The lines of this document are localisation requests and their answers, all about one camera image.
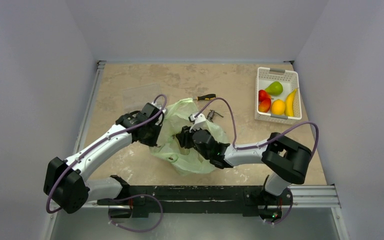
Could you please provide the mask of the yellow fake lemon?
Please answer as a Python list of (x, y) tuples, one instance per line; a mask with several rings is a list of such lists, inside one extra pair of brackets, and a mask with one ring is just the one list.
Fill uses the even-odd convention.
[(271, 105), (271, 113), (274, 115), (283, 115), (285, 113), (286, 104), (283, 100), (277, 99)]

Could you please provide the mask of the green plastic bag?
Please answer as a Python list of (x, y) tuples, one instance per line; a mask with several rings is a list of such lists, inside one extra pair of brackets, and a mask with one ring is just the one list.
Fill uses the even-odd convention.
[(181, 148), (175, 135), (182, 127), (191, 125), (189, 116), (199, 111), (192, 98), (181, 99), (166, 107), (157, 146), (150, 147), (150, 153), (169, 162), (176, 171), (186, 176), (189, 174), (209, 174), (216, 167), (204, 159), (194, 148)]

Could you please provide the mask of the green fake apple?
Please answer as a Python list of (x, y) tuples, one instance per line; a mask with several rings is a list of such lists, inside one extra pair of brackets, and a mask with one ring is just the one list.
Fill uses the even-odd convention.
[(280, 94), (283, 93), (284, 88), (279, 81), (274, 81), (264, 90), (271, 96), (279, 96)]

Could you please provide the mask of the red fake fruit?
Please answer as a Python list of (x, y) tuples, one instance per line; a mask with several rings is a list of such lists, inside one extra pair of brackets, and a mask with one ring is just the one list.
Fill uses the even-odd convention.
[(272, 105), (272, 99), (271, 98), (263, 98), (262, 101), (258, 104), (258, 111), (261, 113), (267, 113)]

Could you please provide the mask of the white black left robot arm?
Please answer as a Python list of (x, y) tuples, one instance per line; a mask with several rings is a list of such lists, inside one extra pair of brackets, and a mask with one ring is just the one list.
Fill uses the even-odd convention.
[(117, 175), (91, 180), (92, 173), (121, 149), (139, 142), (154, 147), (166, 113), (165, 106), (148, 102), (142, 110), (121, 115), (101, 137), (85, 149), (52, 159), (46, 170), (43, 191), (49, 214), (64, 210), (72, 214), (85, 203), (111, 199), (118, 205), (129, 199), (129, 186)]

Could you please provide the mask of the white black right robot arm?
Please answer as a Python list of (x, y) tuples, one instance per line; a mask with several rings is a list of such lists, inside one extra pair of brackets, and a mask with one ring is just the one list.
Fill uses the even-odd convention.
[(251, 144), (233, 146), (215, 140), (206, 129), (193, 130), (184, 126), (175, 135), (179, 146), (195, 149), (200, 156), (219, 169), (239, 165), (264, 164), (272, 170), (260, 196), (268, 204), (280, 198), (283, 191), (292, 184), (305, 182), (312, 151), (297, 141), (273, 132), (269, 138)]

